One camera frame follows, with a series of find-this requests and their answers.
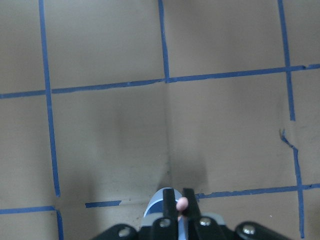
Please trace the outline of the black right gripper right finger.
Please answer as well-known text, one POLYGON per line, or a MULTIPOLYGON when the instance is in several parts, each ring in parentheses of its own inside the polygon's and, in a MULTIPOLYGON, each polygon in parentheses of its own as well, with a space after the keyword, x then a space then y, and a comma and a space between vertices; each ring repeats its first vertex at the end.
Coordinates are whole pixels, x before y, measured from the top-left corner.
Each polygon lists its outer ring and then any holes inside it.
POLYGON ((192 188, 184 188, 183 196, 187 198, 188 207, 182 212, 184 216, 184 229, 187 240, 198 240, 198 223, 200 219, 200 209, 192 188))

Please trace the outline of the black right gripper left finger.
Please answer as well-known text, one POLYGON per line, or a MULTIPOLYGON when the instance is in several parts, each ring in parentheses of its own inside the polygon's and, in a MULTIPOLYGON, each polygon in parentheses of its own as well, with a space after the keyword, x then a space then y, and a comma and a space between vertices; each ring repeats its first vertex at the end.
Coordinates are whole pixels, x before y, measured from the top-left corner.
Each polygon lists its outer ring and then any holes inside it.
POLYGON ((178 239, 178 212, 173 188, 163 190, 162 230, 166 240, 178 239))

